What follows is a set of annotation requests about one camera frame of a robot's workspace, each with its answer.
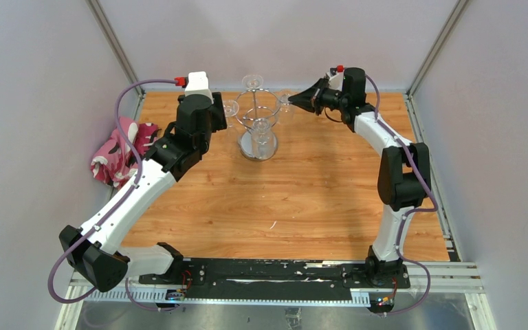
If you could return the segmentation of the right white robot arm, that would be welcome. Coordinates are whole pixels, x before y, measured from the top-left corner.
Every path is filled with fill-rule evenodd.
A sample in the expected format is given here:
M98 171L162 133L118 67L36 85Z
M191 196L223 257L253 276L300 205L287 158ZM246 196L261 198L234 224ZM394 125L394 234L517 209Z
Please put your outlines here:
M377 191L384 208L377 238L364 263L366 280L382 287L403 272L408 227L424 199L431 197L430 153L426 144L398 134L366 99L366 84L375 81L359 67L333 67L310 88L288 102L309 113L338 111L341 123L364 138L380 156Z

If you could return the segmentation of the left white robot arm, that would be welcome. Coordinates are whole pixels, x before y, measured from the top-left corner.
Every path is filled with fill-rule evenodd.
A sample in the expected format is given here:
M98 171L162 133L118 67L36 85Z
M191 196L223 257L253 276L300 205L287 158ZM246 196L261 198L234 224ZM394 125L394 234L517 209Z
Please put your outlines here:
M201 161L211 135L227 127L221 93L180 95L178 102L176 120L146 152L135 176L100 214L59 234L68 263L99 292L135 276L158 275L167 284L182 278L182 256L169 244L122 246L151 204Z

